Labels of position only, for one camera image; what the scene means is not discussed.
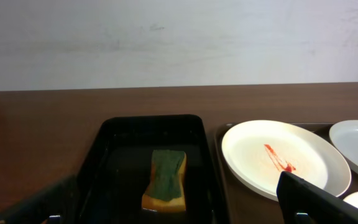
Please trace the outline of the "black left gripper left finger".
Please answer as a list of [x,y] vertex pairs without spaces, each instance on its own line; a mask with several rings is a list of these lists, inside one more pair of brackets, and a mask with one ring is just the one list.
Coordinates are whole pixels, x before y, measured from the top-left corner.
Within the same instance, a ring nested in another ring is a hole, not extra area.
[[0,223],[74,223],[78,205],[71,175],[0,212]]

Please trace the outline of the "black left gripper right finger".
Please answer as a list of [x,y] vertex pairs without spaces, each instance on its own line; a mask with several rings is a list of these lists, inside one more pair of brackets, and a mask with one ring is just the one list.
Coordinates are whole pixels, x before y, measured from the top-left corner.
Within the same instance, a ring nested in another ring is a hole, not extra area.
[[276,193],[285,224],[358,223],[358,208],[291,172],[280,174]]

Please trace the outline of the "cream plate with ketchup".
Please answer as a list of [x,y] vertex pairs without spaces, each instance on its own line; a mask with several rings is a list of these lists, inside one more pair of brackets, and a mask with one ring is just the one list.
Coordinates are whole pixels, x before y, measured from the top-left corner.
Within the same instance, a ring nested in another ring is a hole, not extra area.
[[285,171],[336,197],[347,191],[352,180],[348,163],[332,144],[293,124],[239,123],[224,134],[221,150],[229,170],[242,184],[274,201]]

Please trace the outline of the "yellow green scrub sponge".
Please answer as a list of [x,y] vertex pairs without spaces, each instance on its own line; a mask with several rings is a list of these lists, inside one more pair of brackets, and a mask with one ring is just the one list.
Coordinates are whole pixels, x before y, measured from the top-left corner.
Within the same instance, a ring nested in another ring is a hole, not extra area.
[[150,182],[142,195],[142,209],[160,213],[185,212],[186,165],[187,155],[183,151],[154,150]]

